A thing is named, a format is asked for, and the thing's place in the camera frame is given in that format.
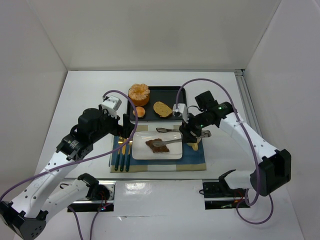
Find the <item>tan bread slice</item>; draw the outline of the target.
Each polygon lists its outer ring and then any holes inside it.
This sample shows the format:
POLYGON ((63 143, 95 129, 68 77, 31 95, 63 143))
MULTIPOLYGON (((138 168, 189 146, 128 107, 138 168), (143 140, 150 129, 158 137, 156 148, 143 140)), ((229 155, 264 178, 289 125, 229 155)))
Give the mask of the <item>tan bread slice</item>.
POLYGON ((161 101, 157 101, 153 105, 154 112, 161 118, 168 118, 172 115, 172 109, 161 101))

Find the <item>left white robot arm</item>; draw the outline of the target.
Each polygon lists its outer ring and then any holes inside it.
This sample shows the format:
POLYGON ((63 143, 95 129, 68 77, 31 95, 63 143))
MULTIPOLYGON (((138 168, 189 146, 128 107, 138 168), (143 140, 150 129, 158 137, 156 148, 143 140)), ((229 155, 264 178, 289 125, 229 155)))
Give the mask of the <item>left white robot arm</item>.
POLYGON ((29 178, 29 186, 11 201, 0 201, 0 218, 23 240, 34 240, 47 222, 73 202, 86 198, 106 201, 109 190, 88 173, 81 174, 59 192, 52 192, 93 150, 94 143, 108 134, 130 139, 137 129, 127 114, 112 116, 108 109, 88 108, 83 111, 68 135, 59 145, 46 167, 29 178))

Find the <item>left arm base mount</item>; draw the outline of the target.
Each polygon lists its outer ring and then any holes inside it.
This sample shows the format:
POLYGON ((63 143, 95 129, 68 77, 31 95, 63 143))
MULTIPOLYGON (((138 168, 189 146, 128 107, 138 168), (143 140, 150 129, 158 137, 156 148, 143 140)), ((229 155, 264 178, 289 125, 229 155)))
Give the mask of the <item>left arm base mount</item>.
POLYGON ((85 183, 84 197, 74 201, 69 207, 75 212, 112 212, 114 210, 115 184, 97 180, 88 173, 81 174, 77 180, 85 183))

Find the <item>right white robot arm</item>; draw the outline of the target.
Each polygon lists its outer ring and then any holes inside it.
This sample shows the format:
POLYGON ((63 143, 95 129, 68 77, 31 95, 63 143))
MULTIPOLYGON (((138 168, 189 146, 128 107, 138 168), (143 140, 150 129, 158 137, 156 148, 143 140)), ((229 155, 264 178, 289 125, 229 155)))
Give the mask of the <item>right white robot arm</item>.
POLYGON ((291 154, 264 140, 241 118, 230 102, 218 103, 210 91, 199 94, 195 100, 200 110, 197 115, 189 113, 184 103, 176 102, 172 109, 176 116, 182 117, 179 127, 182 141, 196 142, 203 128, 213 125, 227 133, 253 158, 253 173, 231 170, 222 175, 230 189, 254 189, 260 196, 266 197, 291 180, 291 154))

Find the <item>yellow mug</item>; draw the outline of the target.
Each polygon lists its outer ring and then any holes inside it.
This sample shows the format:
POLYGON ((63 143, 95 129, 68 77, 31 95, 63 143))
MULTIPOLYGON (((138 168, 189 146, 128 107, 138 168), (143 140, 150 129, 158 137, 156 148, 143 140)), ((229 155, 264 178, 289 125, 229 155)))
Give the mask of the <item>yellow mug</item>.
POLYGON ((198 149, 199 149, 199 143, 198 142, 190 142, 190 143, 187 143, 187 145, 189 147, 191 147, 194 151, 198 151, 198 149))

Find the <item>white rectangular plate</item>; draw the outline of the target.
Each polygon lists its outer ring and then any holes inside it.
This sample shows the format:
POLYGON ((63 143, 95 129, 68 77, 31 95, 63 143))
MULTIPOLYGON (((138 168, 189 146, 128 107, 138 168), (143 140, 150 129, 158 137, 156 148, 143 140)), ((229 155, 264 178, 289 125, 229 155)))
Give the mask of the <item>white rectangular plate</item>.
POLYGON ((157 131, 139 131, 136 132, 132 140, 131 154, 135 160, 179 160, 183 156, 182 142, 167 144, 169 152, 153 152, 146 144, 147 141, 161 139, 162 141, 171 141, 181 139, 178 132, 159 133, 157 131))

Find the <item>black rectangular tray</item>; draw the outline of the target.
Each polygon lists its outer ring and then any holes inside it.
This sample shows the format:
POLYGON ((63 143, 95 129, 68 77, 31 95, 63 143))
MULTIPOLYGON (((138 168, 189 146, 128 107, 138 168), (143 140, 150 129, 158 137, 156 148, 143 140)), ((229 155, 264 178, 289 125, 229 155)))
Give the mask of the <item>black rectangular tray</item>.
POLYGON ((160 117, 157 114, 153 106, 156 102, 162 102, 166 104, 171 109, 176 103, 176 96, 180 86, 150 86, 150 98, 149 102, 143 106, 145 109, 145 115, 142 118, 139 118, 139 122, 179 122, 182 120, 182 117, 170 115, 168 117, 160 117))

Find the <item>metal serving tongs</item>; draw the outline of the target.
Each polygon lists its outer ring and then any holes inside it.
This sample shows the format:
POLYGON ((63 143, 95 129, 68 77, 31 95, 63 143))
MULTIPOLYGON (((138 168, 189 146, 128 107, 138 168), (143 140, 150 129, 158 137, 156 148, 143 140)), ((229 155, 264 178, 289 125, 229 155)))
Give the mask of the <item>metal serving tongs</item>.
MULTIPOLYGON (((168 129, 168 128, 163 128, 163 127, 157 127, 156 131, 158 133, 162 133, 162 134, 163 133, 169 133, 169 132, 180 133, 180 131, 178 129, 168 129)), ((209 137, 212 136, 212 134, 211 134, 211 132, 209 130, 202 130, 200 136, 196 136, 194 133, 193 133, 193 136, 196 139, 195 142, 185 141, 185 143, 192 144, 192 145, 198 144, 201 141, 201 139, 209 138, 209 137)), ((152 141, 152 145, 155 146, 155 147, 162 147, 162 146, 165 146, 165 145, 169 145, 169 144, 173 144, 173 143, 179 143, 179 142, 183 142, 183 139, 179 138, 179 139, 167 140, 167 141, 153 140, 152 141)))

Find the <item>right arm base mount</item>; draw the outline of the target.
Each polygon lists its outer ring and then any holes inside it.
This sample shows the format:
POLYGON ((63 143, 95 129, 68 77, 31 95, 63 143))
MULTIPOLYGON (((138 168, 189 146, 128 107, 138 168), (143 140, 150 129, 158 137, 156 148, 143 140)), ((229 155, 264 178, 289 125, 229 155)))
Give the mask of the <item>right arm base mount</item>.
POLYGON ((239 208, 250 208, 244 200, 245 190, 231 189, 225 181, 226 176, 234 171, 235 169, 229 170, 216 180, 202 182, 202 189, 198 193, 204 197, 206 210, 235 209, 237 205, 239 208))

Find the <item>small round bun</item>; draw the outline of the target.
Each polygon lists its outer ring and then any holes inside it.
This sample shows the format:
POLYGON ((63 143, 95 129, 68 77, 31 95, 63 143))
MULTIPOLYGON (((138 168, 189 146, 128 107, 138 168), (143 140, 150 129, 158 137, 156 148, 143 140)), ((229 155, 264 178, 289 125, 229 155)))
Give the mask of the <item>small round bun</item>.
POLYGON ((145 116, 145 114, 146 114, 146 110, 145 110, 143 107, 141 107, 141 106, 137 106, 137 107, 135 108, 135 110, 132 111, 132 113, 133 113, 134 116, 135 116, 136 113, 137 113, 137 117, 138 117, 138 118, 143 118, 143 117, 145 116))

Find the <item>brown chocolate croissant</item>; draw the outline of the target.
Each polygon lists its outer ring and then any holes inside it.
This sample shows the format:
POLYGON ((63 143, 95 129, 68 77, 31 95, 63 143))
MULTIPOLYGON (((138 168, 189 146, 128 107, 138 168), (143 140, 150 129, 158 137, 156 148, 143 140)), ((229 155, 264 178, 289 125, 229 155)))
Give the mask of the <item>brown chocolate croissant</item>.
POLYGON ((152 150, 153 153, 169 153, 170 150, 166 145, 162 146, 154 146, 154 142, 162 142, 160 138, 156 138, 153 140, 148 140, 145 142, 145 144, 152 150))

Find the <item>peeled orange mandarin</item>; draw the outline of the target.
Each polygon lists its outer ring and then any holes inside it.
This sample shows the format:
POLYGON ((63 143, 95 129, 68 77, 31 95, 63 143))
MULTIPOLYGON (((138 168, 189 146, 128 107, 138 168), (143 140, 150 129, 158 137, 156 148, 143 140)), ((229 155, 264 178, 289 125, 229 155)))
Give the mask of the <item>peeled orange mandarin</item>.
POLYGON ((144 83, 135 83, 128 90, 128 96, 136 107, 143 107, 150 100, 149 87, 144 83))

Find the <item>aluminium frame rail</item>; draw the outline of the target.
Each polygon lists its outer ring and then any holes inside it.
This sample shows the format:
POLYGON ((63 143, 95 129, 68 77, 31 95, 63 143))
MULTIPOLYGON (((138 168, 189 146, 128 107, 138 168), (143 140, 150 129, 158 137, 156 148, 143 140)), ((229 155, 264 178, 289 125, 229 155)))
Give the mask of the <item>aluminium frame rail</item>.
POLYGON ((252 98, 248 89, 247 82, 245 80, 244 76, 244 70, 243 69, 236 69, 234 72, 235 79, 238 85, 239 94, 241 97, 244 114, 246 118, 246 122, 248 125, 254 129, 261 137, 262 132, 258 123, 257 115, 254 109, 254 105, 252 102, 252 98))

